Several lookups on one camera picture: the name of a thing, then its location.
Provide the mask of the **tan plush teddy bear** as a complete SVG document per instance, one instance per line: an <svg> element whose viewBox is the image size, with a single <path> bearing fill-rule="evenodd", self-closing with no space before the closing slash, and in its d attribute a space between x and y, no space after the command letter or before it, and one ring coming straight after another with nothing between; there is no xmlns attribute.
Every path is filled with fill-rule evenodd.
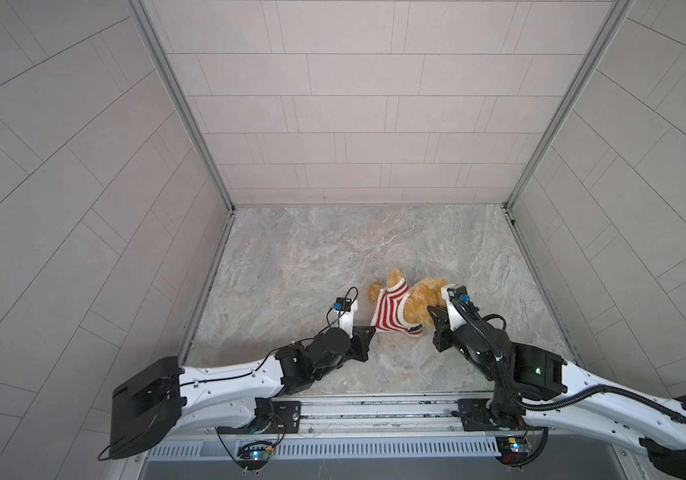
<svg viewBox="0 0 686 480"><path fill-rule="evenodd" d="M408 285L404 275L397 268L392 269L387 277L386 283L382 284L384 287L394 286L400 279L404 279ZM433 322L428 314L428 306L446 306L446 302L442 298L441 288L450 284L449 281L442 278L425 278L418 281L413 286L409 286L410 297L405 305L405 320L410 324L421 323L424 327L432 327Z"/></svg>

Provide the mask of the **red white striped knit sweater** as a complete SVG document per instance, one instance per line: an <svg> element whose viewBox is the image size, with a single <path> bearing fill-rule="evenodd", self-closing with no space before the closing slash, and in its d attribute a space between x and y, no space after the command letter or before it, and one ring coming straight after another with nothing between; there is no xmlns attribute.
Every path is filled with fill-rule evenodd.
<svg viewBox="0 0 686 480"><path fill-rule="evenodd" d="M368 298L374 307L370 325L379 332L399 332L413 337L421 335L423 325L410 324L404 317L409 297L409 286L404 279L400 279L391 287L374 282L368 288Z"/></svg>

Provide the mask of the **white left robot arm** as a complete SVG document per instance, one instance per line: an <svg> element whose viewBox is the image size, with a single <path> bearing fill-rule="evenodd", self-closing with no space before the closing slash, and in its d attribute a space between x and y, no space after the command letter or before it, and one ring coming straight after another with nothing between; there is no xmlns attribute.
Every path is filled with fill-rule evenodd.
<svg viewBox="0 0 686 480"><path fill-rule="evenodd" d="M273 419L273 398L305 391L349 360L367 361L374 334L372 327L333 327L308 345L293 342L260 361L216 368L164 357L114 389L110 442L99 458L140 454L169 433L261 430Z"/></svg>

